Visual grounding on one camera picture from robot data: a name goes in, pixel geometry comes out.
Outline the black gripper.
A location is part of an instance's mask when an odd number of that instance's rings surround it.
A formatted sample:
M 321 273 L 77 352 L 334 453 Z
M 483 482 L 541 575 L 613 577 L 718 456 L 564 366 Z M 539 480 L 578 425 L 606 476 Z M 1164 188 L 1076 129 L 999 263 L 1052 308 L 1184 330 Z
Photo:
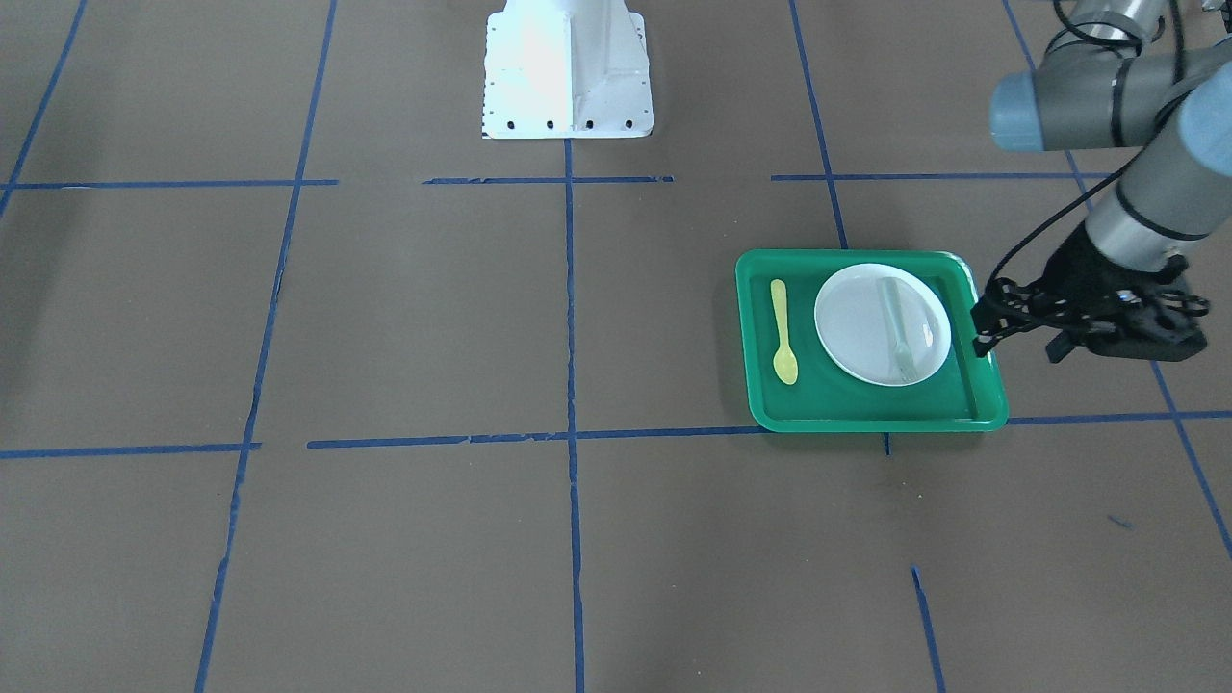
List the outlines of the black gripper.
M 1039 314 L 1053 321 L 1044 354 L 1057 364 L 1083 349 L 1103 358 L 1184 361 L 1207 346 L 1200 321 L 1207 307 L 1170 307 L 1186 258 L 1167 253 L 1159 270 L 1131 270 L 1105 256 L 1085 224 L 1069 234 L 1039 277 Z

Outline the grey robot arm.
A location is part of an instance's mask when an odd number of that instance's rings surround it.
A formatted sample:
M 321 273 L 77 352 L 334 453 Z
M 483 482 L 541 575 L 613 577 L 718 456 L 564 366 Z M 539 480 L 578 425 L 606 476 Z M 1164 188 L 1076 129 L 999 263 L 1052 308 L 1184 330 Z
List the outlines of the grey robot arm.
M 1052 363 L 1183 361 L 1207 346 L 1210 311 L 1185 280 L 1194 252 L 1230 219 L 1230 39 L 1188 51 L 1175 1 L 1053 5 L 1061 31 L 1039 62 L 991 96 L 991 137 L 1008 152 L 1136 149 L 1082 194 L 1090 213 L 1041 276 L 999 261 L 971 311 L 978 356 L 1052 329 Z

